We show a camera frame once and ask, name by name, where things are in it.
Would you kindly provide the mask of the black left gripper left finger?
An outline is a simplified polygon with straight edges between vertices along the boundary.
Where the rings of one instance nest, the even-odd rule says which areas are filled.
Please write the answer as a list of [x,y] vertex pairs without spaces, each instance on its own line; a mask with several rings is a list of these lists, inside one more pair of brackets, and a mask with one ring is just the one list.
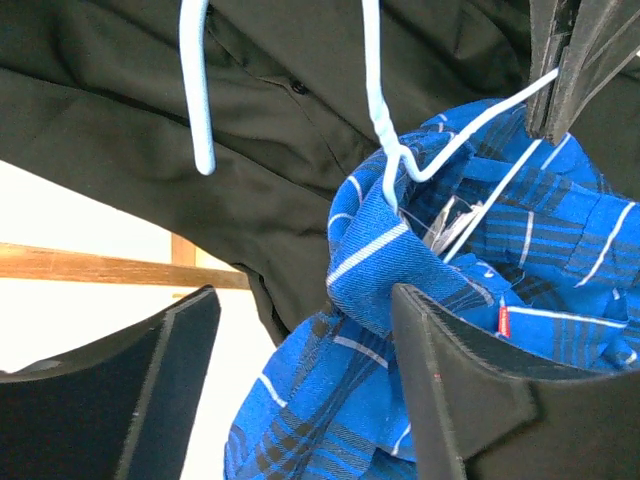
[[4,479],[178,479],[221,316],[206,285],[1,375]]

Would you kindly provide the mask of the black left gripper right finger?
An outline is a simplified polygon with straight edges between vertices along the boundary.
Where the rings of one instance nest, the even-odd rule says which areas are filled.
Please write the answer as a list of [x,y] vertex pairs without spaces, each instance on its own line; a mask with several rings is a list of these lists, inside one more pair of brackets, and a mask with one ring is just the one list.
[[534,356],[407,284],[392,321],[419,478],[638,477],[637,372]]

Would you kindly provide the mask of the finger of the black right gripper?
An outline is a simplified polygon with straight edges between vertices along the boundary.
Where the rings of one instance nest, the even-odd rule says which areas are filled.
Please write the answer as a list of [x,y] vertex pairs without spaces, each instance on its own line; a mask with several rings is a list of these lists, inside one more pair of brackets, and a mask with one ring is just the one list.
[[544,137],[558,142],[587,103],[638,51],[638,1],[580,1],[560,55]]
[[[531,65],[533,84],[556,69],[569,45],[580,7],[577,0],[530,0]],[[527,100],[528,134],[545,138],[553,85],[549,83]]]

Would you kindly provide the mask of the blue plaid shirt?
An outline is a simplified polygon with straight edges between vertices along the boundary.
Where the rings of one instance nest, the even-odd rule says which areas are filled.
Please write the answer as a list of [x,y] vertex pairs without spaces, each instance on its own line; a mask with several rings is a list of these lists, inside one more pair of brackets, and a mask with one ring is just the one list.
[[427,182],[381,152],[339,188],[329,307],[272,355],[225,446],[227,479],[421,479],[396,357],[392,291],[415,287],[534,356],[639,375],[639,206],[577,140],[530,139],[498,115]]

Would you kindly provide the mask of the light blue wire hanger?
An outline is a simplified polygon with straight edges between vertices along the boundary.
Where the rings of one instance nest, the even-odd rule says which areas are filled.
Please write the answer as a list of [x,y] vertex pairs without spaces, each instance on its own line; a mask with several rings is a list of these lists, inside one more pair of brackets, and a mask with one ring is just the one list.
[[[204,30],[207,1],[183,1],[180,4],[178,46],[188,120],[197,171],[205,176],[216,170],[213,140],[213,121],[209,107],[206,72]],[[416,182],[425,182],[449,160],[471,135],[497,115],[531,97],[559,75],[554,68],[511,97],[486,109],[455,135],[434,160],[423,170],[408,147],[401,144],[396,134],[382,90],[380,8],[377,1],[361,3],[364,27],[365,86],[369,118],[386,155],[382,192],[393,211],[398,210],[395,178],[400,165],[405,165],[409,176]]]

